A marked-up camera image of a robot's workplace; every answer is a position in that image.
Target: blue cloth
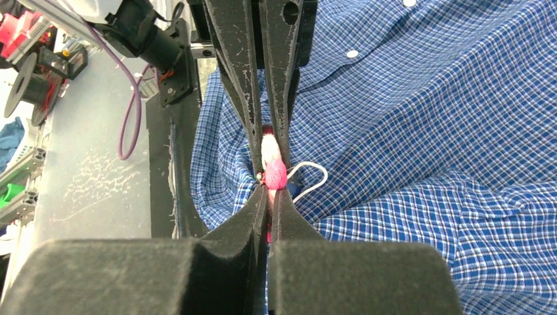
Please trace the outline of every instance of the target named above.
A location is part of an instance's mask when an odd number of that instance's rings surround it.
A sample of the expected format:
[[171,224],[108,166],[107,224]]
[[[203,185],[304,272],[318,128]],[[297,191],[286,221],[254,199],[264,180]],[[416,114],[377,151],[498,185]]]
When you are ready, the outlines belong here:
[[[556,12],[555,0],[319,1],[290,145],[294,164],[330,178],[300,213],[333,241],[434,246],[467,314],[557,314]],[[191,175],[209,228],[246,203],[250,164],[217,72]],[[304,168],[301,183],[321,176]]]
[[0,131],[0,174],[6,170],[24,136],[25,129],[19,117],[4,125]]

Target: red wire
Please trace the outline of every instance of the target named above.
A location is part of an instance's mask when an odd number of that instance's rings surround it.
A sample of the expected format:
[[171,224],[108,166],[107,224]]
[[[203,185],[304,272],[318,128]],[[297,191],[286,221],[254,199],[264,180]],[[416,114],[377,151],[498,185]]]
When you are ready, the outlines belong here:
[[48,33],[44,33],[44,34],[41,36],[41,38],[39,39],[39,41],[40,41],[41,43],[46,43],[46,42],[48,42],[48,41],[49,41],[49,35],[48,35]]
[[162,77],[160,77],[158,82],[161,83],[164,79],[166,79],[167,77],[171,77],[173,74],[174,74],[174,71],[168,70]]
[[56,90],[56,83],[53,79],[50,78],[50,72],[47,74],[47,80],[50,83],[49,84],[49,92],[47,93],[47,97],[45,99],[45,103],[43,105],[43,112],[47,113],[47,117],[49,115],[49,103],[51,101],[51,98],[54,94],[54,91]]

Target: white cable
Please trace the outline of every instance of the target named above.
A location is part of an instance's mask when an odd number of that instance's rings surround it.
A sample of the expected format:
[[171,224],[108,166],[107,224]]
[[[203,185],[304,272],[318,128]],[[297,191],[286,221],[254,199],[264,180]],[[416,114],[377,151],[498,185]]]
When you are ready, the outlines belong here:
[[300,195],[298,195],[296,198],[294,198],[294,200],[293,200],[294,203],[299,201],[302,197],[309,194],[310,192],[312,192],[312,191],[318,189],[319,187],[323,186],[323,184],[327,181],[327,178],[329,177],[329,173],[327,172],[327,170],[323,166],[321,166],[317,163],[305,161],[305,162],[300,162],[299,164],[297,164],[292,169],[290,174],[288,174],[287,178],[290,179],[290,177],[292,177],[292,175],[294,175],[298,171],[298,169],[300,169],[300,167],[302,167],[302,166],[312,166],[312,167],[315,167],[316,169],[319,169],[320,171],[323,172],[323,179],[320,182],[318,182],[317,184],[313,185],[312,187],[310,187],[310,188],[304,190],[303,192],[301,192]]

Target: black spool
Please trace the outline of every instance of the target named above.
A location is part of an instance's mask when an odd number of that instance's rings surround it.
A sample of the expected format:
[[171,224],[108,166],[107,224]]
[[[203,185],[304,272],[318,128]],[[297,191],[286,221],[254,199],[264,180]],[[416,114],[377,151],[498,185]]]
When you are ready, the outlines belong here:
[[6,107],[4,109],[4,118],[10,117],[21,101],[33,104],[32,125],[38,126],[45,121],[48,111],[52,110],[56,101],[61,84],[56,84],[52,97],[46,104],[47,96],[51,88],[49,80],[43,74],[35,73],[37,66],[37,54],[32,53],[23,63],[18,76],[12,86]]
[[22,78],[17,86],[17,91],[22,92],[21,100],[27,103],[31,103],[35,106],[43,106],[47,95],[49,94],[50,83],[44,75],[31,73],[28,79],[27,87],[24,88],[24,81],[27,78]]

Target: white button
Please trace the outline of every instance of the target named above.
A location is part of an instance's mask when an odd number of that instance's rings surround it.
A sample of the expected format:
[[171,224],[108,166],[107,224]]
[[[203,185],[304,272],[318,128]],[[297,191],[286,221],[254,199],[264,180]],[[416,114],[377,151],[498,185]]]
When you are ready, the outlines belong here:
[[348,58],[356,58],[358,57],[359,52],[358,51],[349,51],[346,53],[346,56]]
[[416,0],[403,0],[402,4],[404,4],[404,6],[407,8],[413,7],[416,5]]

